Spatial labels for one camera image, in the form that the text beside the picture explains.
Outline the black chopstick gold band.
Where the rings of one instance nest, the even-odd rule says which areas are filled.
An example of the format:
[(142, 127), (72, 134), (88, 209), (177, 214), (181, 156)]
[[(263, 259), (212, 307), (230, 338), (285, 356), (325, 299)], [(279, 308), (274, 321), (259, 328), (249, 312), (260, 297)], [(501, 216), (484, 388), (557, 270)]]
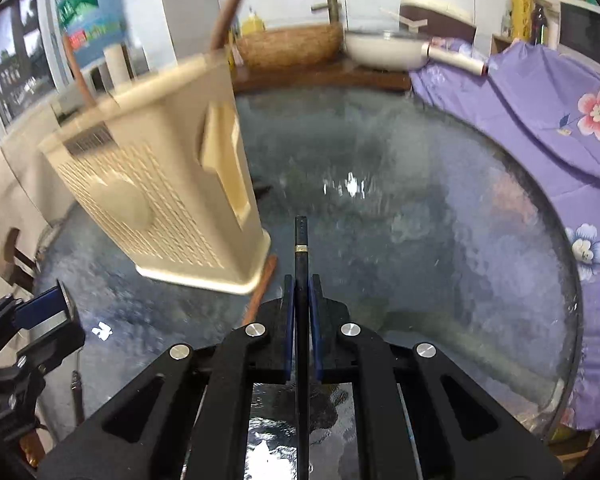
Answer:
[(310, 293), (308, 222), (294, 219), (294, 327), (296, 328), (297, 478), (310, 478)]

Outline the cream plastic utensil holder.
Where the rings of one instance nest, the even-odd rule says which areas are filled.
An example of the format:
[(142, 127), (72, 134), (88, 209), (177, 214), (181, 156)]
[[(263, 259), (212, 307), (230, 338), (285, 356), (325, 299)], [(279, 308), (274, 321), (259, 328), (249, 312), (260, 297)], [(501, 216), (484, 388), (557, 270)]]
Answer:
[(122, 84), (40, 150), (140, 275), (235, 295), (257, 287), (271, 237), (223, 53)]

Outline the brown chopstick under holder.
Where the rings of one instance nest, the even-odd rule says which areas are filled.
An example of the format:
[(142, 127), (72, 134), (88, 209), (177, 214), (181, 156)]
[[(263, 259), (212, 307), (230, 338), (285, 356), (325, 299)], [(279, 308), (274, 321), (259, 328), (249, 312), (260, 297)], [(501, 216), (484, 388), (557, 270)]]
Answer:
[(245, 314), (242, 317), (242, 326), (253, 323), (258, 315), (263, 296), (272, 282), (272, 278), (277, 268), (278, 258), (276, 255), (269, 255), (260, 276), (260, 282), (253, 289)]

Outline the beige cloth cover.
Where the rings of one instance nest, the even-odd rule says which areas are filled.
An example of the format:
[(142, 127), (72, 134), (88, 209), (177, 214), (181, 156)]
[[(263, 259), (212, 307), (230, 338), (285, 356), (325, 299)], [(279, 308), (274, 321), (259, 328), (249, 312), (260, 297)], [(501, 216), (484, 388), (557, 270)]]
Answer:
[[(32, 257), (44, 229), (61, 219), (74, 203), (38, 149), (58, 127), (52, 107), (41, 104), (20, 117), (0, 142), (0, 252), (8, 231), (17, 228), (18, 248)], [(0, 297), (11, 290), (0, 278)]]

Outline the round glass table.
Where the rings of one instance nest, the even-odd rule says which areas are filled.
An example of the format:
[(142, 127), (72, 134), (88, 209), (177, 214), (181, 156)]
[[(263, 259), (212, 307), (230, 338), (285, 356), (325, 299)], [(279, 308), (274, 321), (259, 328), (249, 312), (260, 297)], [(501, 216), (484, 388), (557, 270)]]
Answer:
[[(236, 96), (260, 217), (294, 267), (307, 216), (326, 297), (386, 341), (429, 340), (538, 437), (578, 367), (580, 285), (565, 229), (518, 162), (414, 96), (296, 89)], [(79, 205), (46, 249), (36, 292), (64, 284), (86, 344), (87, 414), (170, 344), (216, 344), (248, 297), (142, 278)]]

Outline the dark wooden side table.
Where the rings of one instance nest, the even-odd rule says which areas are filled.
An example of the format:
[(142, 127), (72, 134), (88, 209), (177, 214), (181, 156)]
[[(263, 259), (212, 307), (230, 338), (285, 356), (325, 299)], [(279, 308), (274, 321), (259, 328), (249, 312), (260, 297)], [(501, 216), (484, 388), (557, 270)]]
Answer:
[(382, 72), (355, 65), (342, 58), (333, 63), (296, 66), (288, 70), (253, 70), (246, 66), (232, 71), (235, 93), (281, 88), (367, 88), (405, 92), (412, 88), (408, 73)]

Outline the woven basket sink bowl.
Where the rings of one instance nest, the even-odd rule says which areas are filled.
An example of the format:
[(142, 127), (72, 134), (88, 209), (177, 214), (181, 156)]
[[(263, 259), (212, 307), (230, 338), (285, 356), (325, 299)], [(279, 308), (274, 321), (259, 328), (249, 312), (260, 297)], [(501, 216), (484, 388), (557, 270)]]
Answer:
[(332, 62), (343, 40), (340, 24), (303, 25), (253, 32), (237, 40), (245, 66), (288, 70)]

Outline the white pot with lid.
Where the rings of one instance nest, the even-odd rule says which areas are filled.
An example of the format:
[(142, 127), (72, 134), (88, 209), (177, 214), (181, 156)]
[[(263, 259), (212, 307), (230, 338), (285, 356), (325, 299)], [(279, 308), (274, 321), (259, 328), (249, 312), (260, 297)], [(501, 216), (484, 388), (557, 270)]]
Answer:
[(397, 32), (348, 30), (343, 35), (343, 49), (355, 64), (373, 70), (410, 72), (434, 61), (477, 76), (488, 72), (486, 62), (438, 47), (430, 40)]

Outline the yellow soap bottle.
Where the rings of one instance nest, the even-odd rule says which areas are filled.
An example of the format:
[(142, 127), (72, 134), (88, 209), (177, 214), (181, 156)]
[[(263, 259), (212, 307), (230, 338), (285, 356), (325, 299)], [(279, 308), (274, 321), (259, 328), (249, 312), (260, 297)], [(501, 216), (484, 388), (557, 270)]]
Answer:
[(245, 37), (255, 34), (256, 32), (264, 32), (265, 24), (262, 18), (253, 8), (249, 9), (249, 13), (245, 21), (240, 25), (240, 36)]

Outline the bronze faucet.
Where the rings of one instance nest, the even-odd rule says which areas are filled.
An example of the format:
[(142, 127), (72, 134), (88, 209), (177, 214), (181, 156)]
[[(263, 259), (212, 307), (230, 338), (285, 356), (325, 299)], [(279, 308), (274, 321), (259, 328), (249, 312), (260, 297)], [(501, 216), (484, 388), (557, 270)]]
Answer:
[(315, 3), (311, 6), (312, 13), (326, 11), (330, 24), (336, 24), (340, 22), (340, 9), (341, 4), (339, 0), (325, 0), (324, 2)]

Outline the chopstick bundle in holder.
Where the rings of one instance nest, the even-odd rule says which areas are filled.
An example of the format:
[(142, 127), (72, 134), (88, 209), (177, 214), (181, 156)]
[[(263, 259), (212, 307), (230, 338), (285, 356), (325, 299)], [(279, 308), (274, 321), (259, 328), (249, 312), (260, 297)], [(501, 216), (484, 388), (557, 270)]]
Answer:
[(220, 13), (215, 21), (210, 36), (210, 52), (224, 48), (225, 40), (227, 40), (228, 31), (230, 30), (230, 24), (232, 24), (233, 18), (241, 1), (242, 0), (225, 0), (221, 6)]

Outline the purple floral cloth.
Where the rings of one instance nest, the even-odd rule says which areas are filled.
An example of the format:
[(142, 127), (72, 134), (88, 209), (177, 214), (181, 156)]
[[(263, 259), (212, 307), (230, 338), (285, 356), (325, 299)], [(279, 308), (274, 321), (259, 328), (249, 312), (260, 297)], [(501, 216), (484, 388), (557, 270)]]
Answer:
[(542, 46), (515, 42), (475, 76), (430, 62), (411, 72), (426, 103), (509, 151), (566, 228), (584, 302), (582, 358), (562, 421), (600, 429), (600, 74)]

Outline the dark glass bottle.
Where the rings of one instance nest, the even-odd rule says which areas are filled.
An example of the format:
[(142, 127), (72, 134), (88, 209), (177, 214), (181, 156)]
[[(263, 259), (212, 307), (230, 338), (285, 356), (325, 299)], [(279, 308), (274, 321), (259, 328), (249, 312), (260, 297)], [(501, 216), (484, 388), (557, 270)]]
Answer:
[(531, 13), (531, 32), (530, 44), (545, 44), (545, 39), (548, 31), (547, 18), (544, 11), (544, 6), (535, 3)]

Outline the yellow roll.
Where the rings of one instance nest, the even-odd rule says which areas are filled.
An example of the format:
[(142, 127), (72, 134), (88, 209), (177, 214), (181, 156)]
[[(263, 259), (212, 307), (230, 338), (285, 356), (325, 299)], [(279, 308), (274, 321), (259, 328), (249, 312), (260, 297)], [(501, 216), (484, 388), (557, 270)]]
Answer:
[(531, 37), (532, 0), (510, 0), (512, 2), (512, 37), (529, 41)]

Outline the window frame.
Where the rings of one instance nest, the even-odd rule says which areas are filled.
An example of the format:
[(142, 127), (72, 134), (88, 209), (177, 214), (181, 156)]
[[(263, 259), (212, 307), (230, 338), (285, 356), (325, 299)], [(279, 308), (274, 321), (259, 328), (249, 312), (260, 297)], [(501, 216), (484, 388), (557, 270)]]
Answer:
[(57, 0), (0, 2), (0, 139), (32, 107), (72, 81)]

